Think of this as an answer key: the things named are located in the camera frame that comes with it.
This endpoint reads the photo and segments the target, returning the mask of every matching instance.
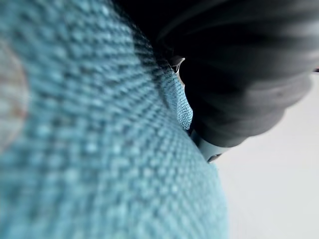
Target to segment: teal woven fabric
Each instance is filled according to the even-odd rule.
[[[0,156],[1,239],[224,239],[214,165],[160,54],[110,0],[1,0],[28,116]]]

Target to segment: fabric weave pattern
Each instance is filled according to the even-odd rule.
[[[1,239],[223,239],[217,171],[168,63],[110,0],[2,0],[28,116],[0,155]]]

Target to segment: white wall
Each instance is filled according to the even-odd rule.
[[[319,239],[319,75],[273,130],[217,161],[230,239]]]

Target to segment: small metal part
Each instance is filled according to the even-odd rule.
[[[207,142],[205,139],[200,137],[200,135],[197,134],[194,130],[192,131],[190,137],[208,163],[211,163],[212,161],[216,160],[229,149],[219,147]]]

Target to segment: beige spot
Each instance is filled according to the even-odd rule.
[[[22,65],[0,40],[0,152],[13,142],[26,117],[28,89]]]

